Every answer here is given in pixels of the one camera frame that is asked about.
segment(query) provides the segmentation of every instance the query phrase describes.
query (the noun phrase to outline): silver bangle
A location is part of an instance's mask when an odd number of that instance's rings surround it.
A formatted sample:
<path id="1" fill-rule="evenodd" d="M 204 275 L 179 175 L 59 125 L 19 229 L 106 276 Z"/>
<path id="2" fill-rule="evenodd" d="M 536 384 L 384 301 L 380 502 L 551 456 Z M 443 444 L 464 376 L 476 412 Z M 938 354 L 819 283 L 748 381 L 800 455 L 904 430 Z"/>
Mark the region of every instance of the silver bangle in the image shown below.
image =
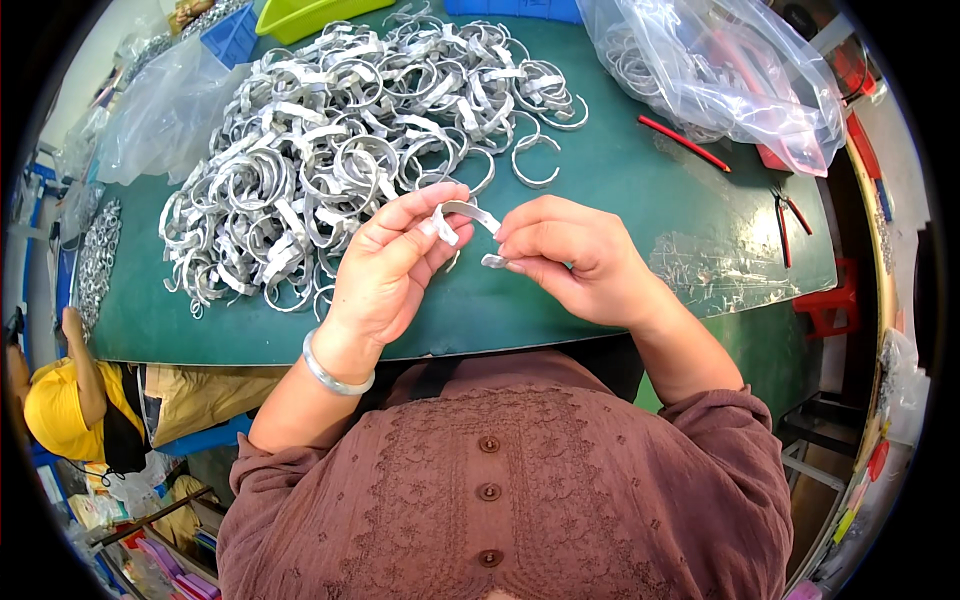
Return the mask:
<path id="1" fill-rule="evenodd" d="M 360 396 L 368 389 L 373 387 L 373 372 L 370 373 L 370 378 L 360 385 L 350 385 L 348 383 L 344 383 L 343 381 L 339 381 L 336 377 L 326 372 L 324 368 L 320 366 L 320 363 L 317 362 L 317 358 L 313 355 L 313 348 L 311 345 L 313 334 L 317 332 L 317 329 L 313 329 L 310 331 L 310 333 L 306 334 L 305 338 L 303 338 L 303 362 L 306 363 L 306 368 L 313 373 L 313 376 L 317 377 L 317 381 L 320 381 L 332 392 L 341 396 Z"/>

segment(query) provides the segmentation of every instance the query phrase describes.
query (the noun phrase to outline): blue bin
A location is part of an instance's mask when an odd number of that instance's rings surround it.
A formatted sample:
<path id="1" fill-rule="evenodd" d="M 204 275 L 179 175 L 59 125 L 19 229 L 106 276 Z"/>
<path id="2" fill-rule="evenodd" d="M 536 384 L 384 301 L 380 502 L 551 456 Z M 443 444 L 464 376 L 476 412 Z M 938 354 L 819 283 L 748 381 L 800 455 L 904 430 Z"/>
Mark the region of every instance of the blue bin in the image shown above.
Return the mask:
<path id="1" fill-rule="evenodd" d="M 253 2 L 214 25 L 200 40 L 228 69 L 250 60 L 257 41 Z"/>
<path id="2" fill-rule="evenodd" d="M 532 16 L 582 25 L 576 0 L 444 0 L 450 14 L 503 14 Z"/>

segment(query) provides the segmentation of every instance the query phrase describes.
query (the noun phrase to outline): green work table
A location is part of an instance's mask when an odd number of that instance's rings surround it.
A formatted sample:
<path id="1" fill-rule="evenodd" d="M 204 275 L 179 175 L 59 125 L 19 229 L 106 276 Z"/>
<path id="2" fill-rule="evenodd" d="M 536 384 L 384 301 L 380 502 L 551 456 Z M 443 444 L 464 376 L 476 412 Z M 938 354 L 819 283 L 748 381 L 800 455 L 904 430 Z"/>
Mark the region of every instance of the green work table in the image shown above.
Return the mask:
<path id="1" fill-rule="evenodd" d="M 382 32 L 380 23 L 392 10 L 355 21 Z M 449 18 L 442 10 L 436 13 Z M 583 27 L 487 18 L 505 23 L 533 58 L 559 66 L 570 91 L 589 104 L 590 117 L 575 132 L 543 127 L 563 147 L 560 153 L 538 145 L 517 156 L 519 167 L 535 179 L 559 166 L 560 175 L 552 185 L 543 190 L 523 186 L 511 170 L 509 153 L 500 155 L 496 177 L 479 196 L 480 206 L 502 219 L 515 206 L 549 193 L 618 214 L 651 269 L 701 318 L 836 285 L 833 248 L 814 179 L 768 170 L 756 147 L 728 141 L 708 146 L 730 165 L 732 172 L 723 173 L 636 122 L 638 114 L 653 115 L 604 72 Z M 451 20 L 463 24 L 473 19 Z M 293 47 L 311 40 L 309 36 Z M 277 45 L 263 37 L 254 56 Z M 579 119 L 579 112 L 574 118 Z M 518 134 L 528 130 L 532 125 L 518 122 Z M 474 185 L 486 169 L 484 159 L 472 157 L 453 176 Z M 791 269 L 783 266 L 770 193 L 775 182 L 782 183 L 814 231 L 805 235 L 787 213 Z M 177 187 L 167 185 L 165 177 L 141 176 L 128 187 L 107 188 L 104 198 L 117 197 L 123 204 L 123 228 L 110 291 L 93 330 L 96 355 L 181 365 L 292 364 L 303 336 L 317 325 L 309 305 L 302 312 L 280 313 L 260 296 L 241 298 L 230 307 L 219 300 L 195 320 L 186 294 L 164 289 L 162 281 L 170 276 L 172 263 L 162 260 L 157 222 Z M 434 276 L 417 317 L 399 340 L 387 346 L 384 358 L 524 348 L 616 331 L 571 316 L 524 276 L 480 266 L 486 252 L 496 252 L 496 244 L 477 228 L 456 267 Z M 289 304 L 291 296 L 286 288 L 280 301 Z"/>

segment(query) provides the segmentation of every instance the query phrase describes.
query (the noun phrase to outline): red handled pliers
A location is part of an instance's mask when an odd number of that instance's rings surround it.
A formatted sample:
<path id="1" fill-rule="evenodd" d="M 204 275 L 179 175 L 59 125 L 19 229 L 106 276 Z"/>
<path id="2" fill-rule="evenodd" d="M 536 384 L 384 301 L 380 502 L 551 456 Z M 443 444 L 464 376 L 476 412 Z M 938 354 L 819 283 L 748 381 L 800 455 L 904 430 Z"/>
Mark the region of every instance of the red handled pliers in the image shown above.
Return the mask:
<path id="1" fill-rule="evenodd" d="M 786 219 L 783 216 L 783 205 L 786 204 L 793 214 L 797 215 L 797 221 L 800 222 L 801 227 L 804 228 L 807 235 L 813 235 L 813 229 L 810 228 L 810 224 L 797 208 L 797 205 L 793 204 L 793 200 L 783 193 L 783 188 L 779 183 L 772 187 L 770 191 L 773 193 L 774 200 L 777 203 L 777 222 L 780 225 L 780 241 L 783 245 L 783 266 L 789 269 L 792 261 L 790 260 L 790 241 L 786 236 Z"/>

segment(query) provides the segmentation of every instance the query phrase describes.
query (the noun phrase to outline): fingernail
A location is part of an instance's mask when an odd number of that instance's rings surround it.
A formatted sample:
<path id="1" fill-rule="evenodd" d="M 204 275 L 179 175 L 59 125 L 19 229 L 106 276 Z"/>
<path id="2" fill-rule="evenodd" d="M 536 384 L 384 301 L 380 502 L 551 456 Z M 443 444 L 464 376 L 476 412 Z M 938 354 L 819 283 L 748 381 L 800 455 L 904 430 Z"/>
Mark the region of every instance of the fingernail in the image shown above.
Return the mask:
<path id="1" fill-rule="evenodd" d="M 417 223 L 417 229 L 422 231 L 423 235 L 427 237 L 430 237 L 431 235 L 437 232 L 437 228 L 434 227 L 433 221 L 431 221 L 429 218 L 423 219 L 422 221 Z"/>

